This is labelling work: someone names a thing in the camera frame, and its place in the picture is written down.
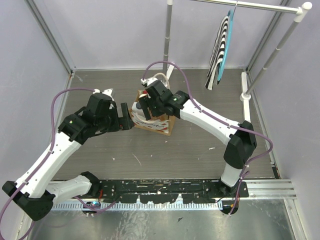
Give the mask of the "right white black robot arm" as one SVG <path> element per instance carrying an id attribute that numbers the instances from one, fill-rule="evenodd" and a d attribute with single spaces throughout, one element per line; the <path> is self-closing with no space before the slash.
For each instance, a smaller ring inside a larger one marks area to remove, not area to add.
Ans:
<path id="1" fill-rule="evenodd" d="M 237 191 L 245 163 L 257 147 L 253 125 L 248 121 L 239 123 L 227 119 L 192 100 L 181 90 L 172 93 L 155 77 L 140 82 L 146 92 L 139 97 L 139 103 L 147 120 L 164 114 L 174 116 L 199 126 L 226 145 L 219 191 L 223 196 L 231 197 Z"/>

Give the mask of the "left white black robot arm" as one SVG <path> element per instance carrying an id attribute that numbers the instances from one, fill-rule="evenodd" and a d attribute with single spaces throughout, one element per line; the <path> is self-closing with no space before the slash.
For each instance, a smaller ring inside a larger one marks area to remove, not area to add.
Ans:
<path id="1" fill-rule="evenodd" d="M 99 195 L 100 180 L 88 171 L 55 185 L 49 183 L 89 138 L 130 130 L 134 126 L 127 103 L 121 103 L 122 115 L 119 116 L 112 94 L 112 89 L 92 90 L 86 106 L 66 116 L 59 127 L 51 127 L 51 143 L 32 167 L 16 181 L 7 181 L 2 186 L 9 200 L 33 221 L 43 219 L 53 206 L 73 197 Z"/>

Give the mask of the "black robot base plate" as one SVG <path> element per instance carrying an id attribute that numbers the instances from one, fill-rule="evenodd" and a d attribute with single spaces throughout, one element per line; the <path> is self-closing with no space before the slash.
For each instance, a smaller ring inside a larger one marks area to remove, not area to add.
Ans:
<path id="1" fill-rule="evenodd" d="M 249 197 L 247 184 L 223 186 L 218 179 L 106 179 L 101 180 L 95 193 L 79 195 L 80 199 L 102 199 L 104 203 L 183 204 L 216 203 L 221 198 Z"/>

